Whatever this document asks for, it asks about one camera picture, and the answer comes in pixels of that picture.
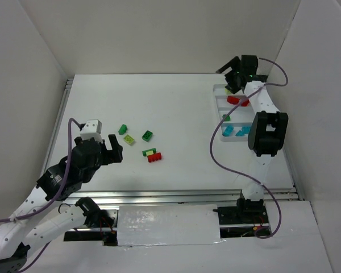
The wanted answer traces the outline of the small teal lego brick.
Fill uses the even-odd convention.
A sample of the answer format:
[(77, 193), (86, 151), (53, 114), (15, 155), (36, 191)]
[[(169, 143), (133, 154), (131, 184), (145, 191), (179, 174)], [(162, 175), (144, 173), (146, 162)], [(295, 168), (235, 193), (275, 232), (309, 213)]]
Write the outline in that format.
[(236, 134), (236, 137), (243, 137), (244, 136), (244, 132), (242, 132), (241, 130), (239, 130)]

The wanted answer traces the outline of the green thin lego brick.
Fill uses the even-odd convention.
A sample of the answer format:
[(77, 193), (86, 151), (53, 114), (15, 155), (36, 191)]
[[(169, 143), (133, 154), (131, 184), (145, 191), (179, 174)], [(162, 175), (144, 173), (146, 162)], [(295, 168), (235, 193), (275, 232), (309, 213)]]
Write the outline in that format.
[(153, 155), (156, 153), (156, 149), (155, 148), (150, 148), (150, 149), (147, 149), (147, 150), (143, 150), (142, 151), (142, 154), (143, 156), (147, 157), (149, 155)]

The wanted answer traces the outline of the small green square lego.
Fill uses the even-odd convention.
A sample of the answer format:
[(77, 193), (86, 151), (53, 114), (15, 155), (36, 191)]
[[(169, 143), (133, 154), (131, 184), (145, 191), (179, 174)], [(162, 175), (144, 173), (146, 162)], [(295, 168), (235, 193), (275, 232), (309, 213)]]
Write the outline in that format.
[(227, 121), (231, 121), (230, 116), (227, 115), (227, 114), (224, 114), (224, 115), (222, 116), (222, 118), (223, 118), (226, 122), (227, 122)]

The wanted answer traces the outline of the green sloped lego brick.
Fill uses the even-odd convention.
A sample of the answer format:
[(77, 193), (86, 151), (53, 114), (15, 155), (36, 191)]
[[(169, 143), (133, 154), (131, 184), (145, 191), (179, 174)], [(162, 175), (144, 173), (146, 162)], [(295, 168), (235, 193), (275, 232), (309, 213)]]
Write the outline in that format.
[(125, 124), (122, 124), (118, 130), (119, 135), (124, 135), (128, 131), (128, 127)]

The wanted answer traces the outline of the red long lego brick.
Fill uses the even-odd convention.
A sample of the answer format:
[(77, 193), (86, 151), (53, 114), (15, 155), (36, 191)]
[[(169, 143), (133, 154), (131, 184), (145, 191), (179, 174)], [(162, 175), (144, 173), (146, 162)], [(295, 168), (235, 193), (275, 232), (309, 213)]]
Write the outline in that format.
[(152, 162), (155, 162), (155, 161), (159, 161), (159, 160), (162, 159), (162, 154), (160, 152), (157, 152), (155, 154), (148, 155), (147, 159), (148, 159), (149, 163), (152, 163)]

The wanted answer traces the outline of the red rounded lego brick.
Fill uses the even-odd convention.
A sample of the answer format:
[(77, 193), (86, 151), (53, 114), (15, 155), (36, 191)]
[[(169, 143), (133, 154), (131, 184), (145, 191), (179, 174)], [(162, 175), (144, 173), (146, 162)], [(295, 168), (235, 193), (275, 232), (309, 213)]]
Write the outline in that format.
[(248, 106), (248, 105), (249, 105), (249, 100), (245, 100), (245, 101), (241, 104), (242, 107), (246, 107), (246, 106)]

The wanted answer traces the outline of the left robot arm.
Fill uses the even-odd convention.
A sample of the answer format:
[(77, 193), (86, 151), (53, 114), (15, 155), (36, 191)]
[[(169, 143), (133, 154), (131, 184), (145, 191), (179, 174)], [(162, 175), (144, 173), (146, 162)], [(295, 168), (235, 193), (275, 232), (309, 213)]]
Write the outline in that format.
[(21, 206), (4, 220), (0, 225), (0, 272), (23, 272), (30, 255), (69, 229), (112, 227), (113, 219), (90, 197), (82, 197), (66, 211), (42, 221), (45, 210), (62, 205), (101, 166), (122, 161), (123, 147), (116, 136), (110, 134), (109, 141), (110, 150), (104, 140), (76, 137), (71, 153), (48, 168)]

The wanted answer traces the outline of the red curved lego brick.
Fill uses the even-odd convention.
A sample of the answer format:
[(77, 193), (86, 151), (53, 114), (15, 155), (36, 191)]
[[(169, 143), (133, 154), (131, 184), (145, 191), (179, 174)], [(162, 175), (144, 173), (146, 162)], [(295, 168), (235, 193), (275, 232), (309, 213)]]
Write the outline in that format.
[(237, 105), (240, 102), (240, 99), (235, 96), (228, 96), (227, 97), (227, 102), (232, 105)]

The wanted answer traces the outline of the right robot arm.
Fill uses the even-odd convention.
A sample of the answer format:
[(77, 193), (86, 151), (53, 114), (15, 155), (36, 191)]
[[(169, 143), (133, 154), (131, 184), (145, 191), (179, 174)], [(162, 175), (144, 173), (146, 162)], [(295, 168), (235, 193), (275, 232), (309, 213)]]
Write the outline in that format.
[(254, 156), (249, 174), (229, 168), (228, 171), (248, 179), (236, 202), (238, 216), (254, 218), (263, 214), (264, 194), (270, 190), (265, 178), (273, 158), (283, 148), (289, 117), (272, 102), (267, 88), (285, 87), (289, 83), (268, 82), (266, 75), (257, 72), (261, 59), (255, 55), (234, 57), (217, 70), (224, 73), (226, 88), (232, 94), (242, 92), (244, 98), (229, 111), (232, 114), (242, 104), (248, 103), (255, 113), (247, 133), (248, 148)]

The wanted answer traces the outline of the blue long lego brick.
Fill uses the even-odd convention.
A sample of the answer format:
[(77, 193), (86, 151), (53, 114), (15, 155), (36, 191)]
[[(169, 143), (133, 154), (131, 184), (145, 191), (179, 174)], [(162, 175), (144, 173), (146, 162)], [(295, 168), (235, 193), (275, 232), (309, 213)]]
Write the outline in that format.
[(242, 127), (242, 133), (244, 135), (248, 135), (250, 133), (250, 131), (251, 131), (251, 126), (243, 126)]

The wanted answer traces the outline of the dark green lego brick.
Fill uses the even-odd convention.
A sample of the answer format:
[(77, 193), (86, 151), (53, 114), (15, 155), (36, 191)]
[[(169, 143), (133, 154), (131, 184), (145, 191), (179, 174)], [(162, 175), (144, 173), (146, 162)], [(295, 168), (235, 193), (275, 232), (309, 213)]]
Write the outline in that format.
[(151, 140), (151, 138), (153, 137), (153, 132), (147, 130), (143, 136), (142, 136), (142, 140), (149, 142)]

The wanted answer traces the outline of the lime green lego brick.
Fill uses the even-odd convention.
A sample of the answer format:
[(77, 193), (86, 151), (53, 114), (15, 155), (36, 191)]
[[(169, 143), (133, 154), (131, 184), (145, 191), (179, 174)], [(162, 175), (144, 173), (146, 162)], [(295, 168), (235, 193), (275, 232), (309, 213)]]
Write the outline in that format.
[(128, 144), (128, 145), (133, 145), (135, 143), (135, 139), (133, 137), (131, 137), (130, 135), (125, 135), (123, 137), (124, 141)]

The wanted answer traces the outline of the blue rounded lego brick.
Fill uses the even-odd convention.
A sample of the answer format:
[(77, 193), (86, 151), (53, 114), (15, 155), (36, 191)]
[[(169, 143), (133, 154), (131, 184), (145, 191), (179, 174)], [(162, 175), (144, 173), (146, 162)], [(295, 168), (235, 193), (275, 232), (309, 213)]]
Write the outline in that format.
[(222, 135), (224, 137), (230, 137), (232, 135), (233, 130), (234, 130), (234, 127), (231, 125), (228, 125), (224, 128)]

